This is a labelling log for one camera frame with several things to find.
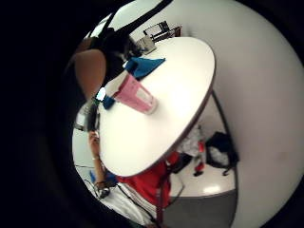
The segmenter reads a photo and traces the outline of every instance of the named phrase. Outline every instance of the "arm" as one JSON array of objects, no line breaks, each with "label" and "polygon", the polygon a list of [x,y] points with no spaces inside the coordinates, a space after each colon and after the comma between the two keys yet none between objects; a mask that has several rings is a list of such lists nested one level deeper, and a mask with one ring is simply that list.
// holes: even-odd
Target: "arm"
[{"label": "arm", "polygon": [[102,161],[100,159],[100,143],[97,134],[94,131],[88,132],[88,143],[92,153],[94,162],[94,169],[96,174],[96,181],[98,188],[103,188],[103,181],[105,180],[105,171],[103,169]]}]

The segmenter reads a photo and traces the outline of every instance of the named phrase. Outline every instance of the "gray floor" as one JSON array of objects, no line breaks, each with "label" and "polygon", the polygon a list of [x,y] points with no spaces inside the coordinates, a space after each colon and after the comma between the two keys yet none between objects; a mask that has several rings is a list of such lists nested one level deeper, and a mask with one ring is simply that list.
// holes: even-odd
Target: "gray floor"
[{"label": "gray floor", "polygon": [[178,199],[164,212],[170,228],[228,228],[233,221],[237,192],[204,199]]}]

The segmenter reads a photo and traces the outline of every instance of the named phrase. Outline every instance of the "white wall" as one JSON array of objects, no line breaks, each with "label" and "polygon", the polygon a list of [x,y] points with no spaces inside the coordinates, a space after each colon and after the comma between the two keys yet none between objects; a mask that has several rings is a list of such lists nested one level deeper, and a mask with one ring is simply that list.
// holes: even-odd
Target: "white wall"
[{"label": "white wall", "polygon": [[[123,8],[114,28],[159,1]],[[288,200],[304,173],[304,72],[286,39],[232,0],[175,0],[132,33],[166,20],[207,42],[217,57],[215,91],[240,155],[233,227],[259,227]]]}]

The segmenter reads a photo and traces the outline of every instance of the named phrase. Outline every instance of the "pink cup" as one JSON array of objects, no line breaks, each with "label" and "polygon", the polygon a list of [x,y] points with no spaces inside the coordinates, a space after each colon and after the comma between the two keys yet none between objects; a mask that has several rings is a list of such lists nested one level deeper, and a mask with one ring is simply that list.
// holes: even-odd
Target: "pink cup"
[{"label": "pink cup", "polygon": [[144,114],[151,114],[157,100],[134,76],[126,71],[105,86],[106,94]]}]

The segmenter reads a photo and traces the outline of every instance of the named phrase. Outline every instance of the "hand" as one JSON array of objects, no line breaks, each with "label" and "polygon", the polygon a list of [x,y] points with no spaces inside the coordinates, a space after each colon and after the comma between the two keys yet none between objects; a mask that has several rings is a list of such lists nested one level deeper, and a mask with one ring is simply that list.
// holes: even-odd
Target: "hand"
[{"label": "hand", "polygon": [[100,155],[100,140],[95,131],[88,132],[88,144],[94,158]]}]

